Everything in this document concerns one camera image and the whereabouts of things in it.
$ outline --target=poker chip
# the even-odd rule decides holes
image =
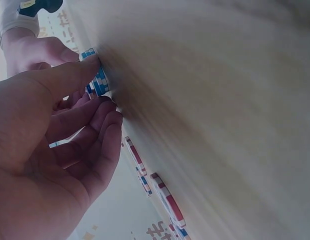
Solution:
[[[81,54],[81,57],[82,59],[85,59],[88,56],[95,55],[95,54],[96,54],[96,51],[93,48],[90,48],[86,50],[85,52],[83,52]],[[102,96],[105,93],[110,91],[102,65],[99,67],[98,73],[96,74],[95,78],[92,80],[92,85],[93,85],[93,88],[95,89],[97,96]],[[90,89],[89,85],[86,86],[86,92],[88,93],[90,99],[94,98],[93,91],[92,89]]]
[[[178,236],[178,238],[176,238],[177,240],[192,240],[184,228],[179,228],[172,218],[170,218],[169,220],[171,223],[170,225],[172,225],[176,235]]]
[[[136,166],[138,167],[138,170],[141,172],[143,176],[147,175],[146,169],[144,167],[144,164],[140,158],[140,155],[137,153],[136,148],[134,147],[131,139],[127,136],[125,137],[125,143],[127,145],[127,148],[134,159]]]
[[[152,194],[152,190],[149,186],[149,184],[147,183],[145,177],[141,174],[140,170],[138,169],[138,167],[135,167],[136,171],[137,171],[137,177],[138,177],[138,180],[140,181],[141,185],[143,186],[144,190],[145,190],[145,193],[148,197],[151,196]]]
[[[173,219],[179,228],[186,227],[182,212],[162,179],[157,173],[151,174],[150,179],[169,216]]]
[[[180,238],[178,232],[176,231],[174,225],[173,225],[173,224],[169,224],[168,227],[169,227],[169,229],[170,229],[172,235],[175,237],[175,239],[176,239],[176,240],[181,240],[181,238]]]

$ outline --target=wrist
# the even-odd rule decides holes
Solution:
[[[14,47],[27,38],[35,38],[34,33],[27,28],[15,27],[6,31],[1,38],[4,54],[6,55],[7,52],[15,51]]]

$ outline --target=table surface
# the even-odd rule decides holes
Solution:
[[[310,23],[262,0],[74,0],[195,240],[310,239]]]

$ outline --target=red and white poker chip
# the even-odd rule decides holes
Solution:
[[[150,179],[157,195],[159,196],[169,216],[173,219],[173,221],[177,224],[178,227],[186,227],[182,212],[162,179],[157,173],[151,174]]]
[[[151,188],[150,188],[149,184],[147,183],[145,177],[141,174],[141,172],[138,169],[138,167],[136,167],[136,171],[137,171],[138,180],[140,181],[141,185],[143,186],[143,188],[144,188],[144,190],[146,192],[146,195],[148,197],[150,197],[151,194],[152,194],[152,191],[151,191]]]
[[[175,227],[173,226],[173,224],[169,224],[168,227],[169,227],[169,229],[170,229],[172,235],[175,237],[175,239],[176,239],[176,240],[181,240],[181,238],[180,238],[180,236],[179,236],[177,230],[176,230]]]
[[[173,221],[172,218],[169,219],[170,220],[170,225],[173,227],[173,229],[175,230],[174,236],[177,240],[192,240],[191,237],[189,236],[189,234],[187,233],[187,231],[184,228],[179,228],[176,223]]]
[[[143,176],[146,176],[147,172],[146,172],[144,164],[140,158],[140,155],[137,153],[136,148],[134,147],[131,139],[128,136],[125,137],[125,143],[126,143],[127,148],[130,152],[130,155],[134,159],[136,166],[138,167],[139,171],[143,174]]]

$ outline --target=white sleeve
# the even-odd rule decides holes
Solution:
[[[12,28],[26,28],[31,30],[35,37],[40,33],[39,20],[35,17],[18,13],[21,2],[28,0],[0,0],[0,46],[2,47],[3,34]]]

